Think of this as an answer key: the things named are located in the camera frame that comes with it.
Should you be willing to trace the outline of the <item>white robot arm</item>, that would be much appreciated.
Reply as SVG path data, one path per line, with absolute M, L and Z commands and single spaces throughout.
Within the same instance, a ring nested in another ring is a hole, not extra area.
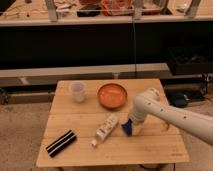
M 129 113 L 132 123 L 143 123 L 148 114 L 170 123 L 213 146 L 213 117 L 187 111 L 160 102 L 159 91 L 150 88 L 133 98 Z

